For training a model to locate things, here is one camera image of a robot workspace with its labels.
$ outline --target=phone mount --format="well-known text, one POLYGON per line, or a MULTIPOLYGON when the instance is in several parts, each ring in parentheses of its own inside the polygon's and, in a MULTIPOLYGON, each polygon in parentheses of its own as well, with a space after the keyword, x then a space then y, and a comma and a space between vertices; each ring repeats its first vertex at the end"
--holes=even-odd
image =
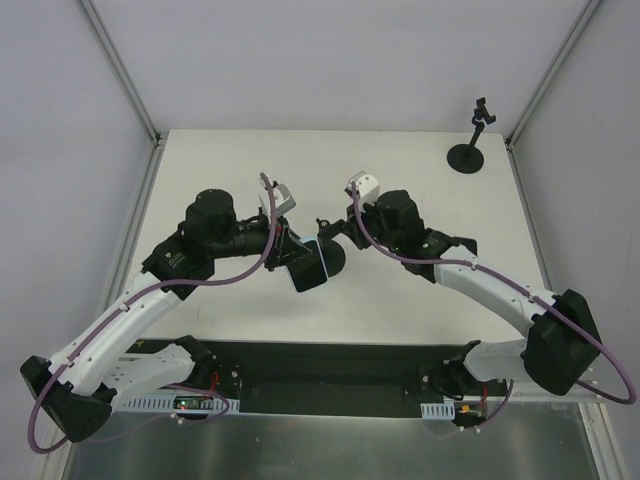
POLYGON ((495 115, 489 115, 486 107, 487 100, 482 97, 476 100, 476 108, 473 110, 471 123, 476 127, 473 137, 468 144, 461 143, 451 147, 447 153, 449 166, 460 173, 476 173, 484 165, 484 155, 476 147, 480 134, 487 125, 496 121, 495 115))

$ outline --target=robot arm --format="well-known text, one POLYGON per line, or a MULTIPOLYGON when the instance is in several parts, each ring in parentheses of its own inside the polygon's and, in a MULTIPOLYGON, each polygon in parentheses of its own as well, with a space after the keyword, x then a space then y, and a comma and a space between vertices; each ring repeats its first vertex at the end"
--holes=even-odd
POLYGON ((22 365, 21 373, 35 398, 59 375, 42 407, 69 440, 78 442, 91 436, 118 406, 156 388, 185 382, 209 389, 216 368, 214 359, 189 336, 130 365, 116 363, 152 324, 182 303, 199 281, 213 276, 216 259, 263 253, 270 232, 267 215, 277 218, 273 247, 264 263, 267 269, 289 265, 311 254, 283 216, 295 206, 293 197, 284 185, 275 182, 271 190, 275 216, 271 216, 272 204, 261 197, 260 213, 242 221, 237 221, 233 199, 227 192, 201 192, 187 208, 176 232, 154 248, 142 271, 113 305, 48 360, 32 356, 22 365), (172 280, 176 280, 174 285, 153 289, 159 282, 172 280), (142 295, 145 289, 150 291, 142 295), (105 322, 106 327, 95 335, 105 322), (84 349, 70 361, 72 352, 87 340, 84 349))
POLYGON ((581 295, 571 290, 563 295, 531 290, 530 285, 490 268, 478 258, 475 240, 425 228, 415 202, 406 191, 379 195, 377 180, 361 172, 349 180, 346 191, 350 196, 354 183, 360 218, 368 235, 358 225, 354 199, 354 205, 347 209, 346 220, 334 224, 318 220, 321 242, 342 233, 359 249, 372 243, 381 245, 409 272, 470 297, 509 322, 523 337, 496 344, 470 342, 439 372, 447 385, 442 390, 460 395, 474 383, 508 378, 533 380, 556 395, 569 391, 599 351, 532 299, 537 297, 552 305, 599 341, 589 307, 581 295), (403 262, 403 258, 422 263, 403 262))

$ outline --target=black circular stand base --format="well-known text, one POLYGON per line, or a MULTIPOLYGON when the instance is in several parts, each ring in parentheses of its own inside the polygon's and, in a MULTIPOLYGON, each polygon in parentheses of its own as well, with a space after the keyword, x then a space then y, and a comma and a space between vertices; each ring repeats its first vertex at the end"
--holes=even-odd
POLYGON ((447 163, 456 172, 476 173, 484 165, 484 155, 476 147, 469 148, 469 145, 462 143, 451 147, 447 153, 447 163))

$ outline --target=red wire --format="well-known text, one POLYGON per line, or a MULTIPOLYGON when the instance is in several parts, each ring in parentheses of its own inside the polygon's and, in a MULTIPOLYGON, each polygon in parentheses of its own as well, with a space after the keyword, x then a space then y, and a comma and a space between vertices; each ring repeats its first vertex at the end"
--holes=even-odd
POLYGON ((218 372, 213 372, 213 375, 211 375, 211 388, 209 388, 209 390, 215 392, 219 381, 220 375, 218 375, 218 372))

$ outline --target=white table surface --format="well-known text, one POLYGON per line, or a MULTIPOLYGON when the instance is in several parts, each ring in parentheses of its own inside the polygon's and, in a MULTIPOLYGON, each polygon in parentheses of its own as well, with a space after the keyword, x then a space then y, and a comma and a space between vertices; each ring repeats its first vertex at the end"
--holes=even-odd
MULTIPOLYGON (((511 166, 499 134, 478 147, 485 166, 463 175, 446 162, 448 149, 469 134, 422 132, 172 130, 137 243, 130 276, 153 247, 174 232, 198 192, 230 192, 238 218, 258 207, 261 171, 285 183, 297 201, 287 215, 301 236, 317 232, 317 217, 345 218, 347 180, 365 170, 381 192, 406 189, 425 226, 475 238, 487 263, 542 286, 511 166)), ((296 293, 284 269, 264 269, 228 287, 201 287, 145 334, 146 338, 299 341, 372 344, 464 344, 519 338, 505 321, 461 294, 406 272, 372 248, 348 239, 347 264, 314 290, 296 293)), ((215 278, 250 266, 256 257, 216 262, 215 278)))

